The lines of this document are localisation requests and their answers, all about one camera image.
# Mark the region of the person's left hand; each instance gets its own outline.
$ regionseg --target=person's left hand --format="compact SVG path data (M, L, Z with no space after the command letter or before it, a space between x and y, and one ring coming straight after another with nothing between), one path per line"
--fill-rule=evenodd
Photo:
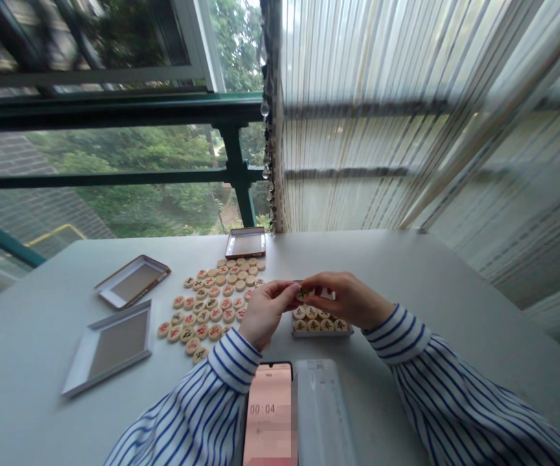
M257 288L247 305L239 333L258 351L264 350L280 323L282 313L296 309L299 284L275 280Z

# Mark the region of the yellow pipe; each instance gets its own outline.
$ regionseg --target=yellow pipe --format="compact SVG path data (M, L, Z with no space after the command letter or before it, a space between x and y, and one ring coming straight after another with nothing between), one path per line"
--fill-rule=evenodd
M66 228L70 228L79 238L87 239L83 233L81 233L77 228L75 228L74 225L71 225L70 223L66 223L65 225L62 225L58 228L55 228L54 230L51 230L49 233L44 233L44 235L38 236L37 238L32 239L28 243L24 243L24 246L26 246L26 247L35 246L38 243L44 241L45 239L50 238L51 236L61 232L62 230L65 230ZM4 256L1 256L0 257L0 262L3 261L3 260L6 260L9 257L12 257L12 255L11 254L5 254Z

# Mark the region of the hand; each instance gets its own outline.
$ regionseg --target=hand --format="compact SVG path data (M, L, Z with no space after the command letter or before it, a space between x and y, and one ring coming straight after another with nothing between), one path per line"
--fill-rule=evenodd
M306 304L329 312L361 329L372 329L394 312L394 305L349 272L322 272L306 278L301 286L315 295ZM334 291L335 300L321 298L323 288Z
M258 351L264 350L284 311L292 311L300 302L295 299L299 284L275 280L257 288L247 305L239 333Z

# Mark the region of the shirt cuff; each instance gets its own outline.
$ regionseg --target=shirt cuff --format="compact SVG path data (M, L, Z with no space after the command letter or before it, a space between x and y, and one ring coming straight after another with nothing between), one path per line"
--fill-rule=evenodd
M381 325L362 333L386 364L409 361L431 341L428 327L399 304Z
M246 394L254 379L262 354L235 329L230 329L208 355L208 363L217 376L233 390Z

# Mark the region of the green railing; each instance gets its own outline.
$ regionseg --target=green railing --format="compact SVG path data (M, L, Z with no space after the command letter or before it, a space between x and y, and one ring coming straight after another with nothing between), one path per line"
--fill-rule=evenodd
M243 159L239 130L263 120L262 95L201 94L59 98L57 100L6 99L0 103L0 131L115 128L210 124L221 134L225 168L165 172L93 173L80 175L23 175L0 177L0 190L116 186L122 184L229 183L236 193L243 226L255 226L251 184L263 180L263 167ZM0 229L0 249L31 267L45 261L32 249Z

